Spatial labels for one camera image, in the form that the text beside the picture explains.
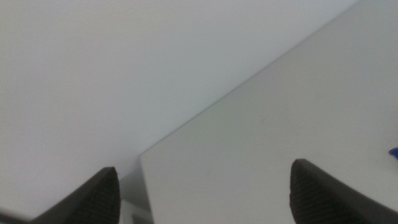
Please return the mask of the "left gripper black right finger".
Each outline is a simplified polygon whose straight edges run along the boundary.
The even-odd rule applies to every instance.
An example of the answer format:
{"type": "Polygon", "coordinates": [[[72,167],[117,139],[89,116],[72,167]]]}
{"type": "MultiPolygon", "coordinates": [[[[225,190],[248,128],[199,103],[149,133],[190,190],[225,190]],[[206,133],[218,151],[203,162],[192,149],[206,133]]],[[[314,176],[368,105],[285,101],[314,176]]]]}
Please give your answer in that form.
{"type": "Polygon", "coordinates": [[[295,223],[397,224],[397,211],[352,189],[306,159],[292,163],[289,205],[295,223]]]}

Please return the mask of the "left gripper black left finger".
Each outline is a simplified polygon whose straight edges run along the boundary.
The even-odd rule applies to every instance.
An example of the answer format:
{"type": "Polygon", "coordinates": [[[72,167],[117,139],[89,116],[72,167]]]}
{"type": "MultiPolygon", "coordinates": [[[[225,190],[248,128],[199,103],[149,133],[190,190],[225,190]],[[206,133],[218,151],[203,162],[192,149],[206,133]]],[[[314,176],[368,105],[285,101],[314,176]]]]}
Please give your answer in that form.
{"type": "Polygon", "coordinates": [[[118,224],[120,212],[118,173],[114,167],[105,167],[29,223],[118,224]]]}

